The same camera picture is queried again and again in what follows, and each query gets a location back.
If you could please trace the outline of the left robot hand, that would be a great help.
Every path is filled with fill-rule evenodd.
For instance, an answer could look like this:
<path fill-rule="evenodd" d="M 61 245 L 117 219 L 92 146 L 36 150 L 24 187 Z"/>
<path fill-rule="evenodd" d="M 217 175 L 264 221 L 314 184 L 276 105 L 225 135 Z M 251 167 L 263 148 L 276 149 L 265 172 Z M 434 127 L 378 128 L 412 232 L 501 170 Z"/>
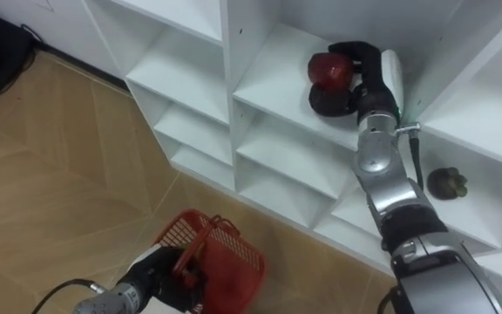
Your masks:
<path fill-rule="evenodd" d="M 119 283 L 133 285 L 139 292 L 138 313 L 142 313 L 151 302 L 163 304 L 169 311 L 185 313 L 202 301 L 207 282 L 202 273 L 192 288 L 173 273 L 184 253 L 181 247 L 154 246 L 119 280 Z"/>

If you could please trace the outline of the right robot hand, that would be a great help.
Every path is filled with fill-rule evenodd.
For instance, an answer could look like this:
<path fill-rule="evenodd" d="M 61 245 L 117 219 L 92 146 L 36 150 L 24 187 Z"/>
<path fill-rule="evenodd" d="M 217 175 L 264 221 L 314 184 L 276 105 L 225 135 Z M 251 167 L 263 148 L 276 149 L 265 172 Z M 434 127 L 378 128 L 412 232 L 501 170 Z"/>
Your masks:
<path fill-rule="evenodd" d="M 314 53 L 307 65 L 309 106 L 323 117 L 353 113 L 361 119 L 371 112 L 386 112 L 400 119 L 390 88 L 383 81 L 382 52 L 364 41 L 330 44 Z"/>

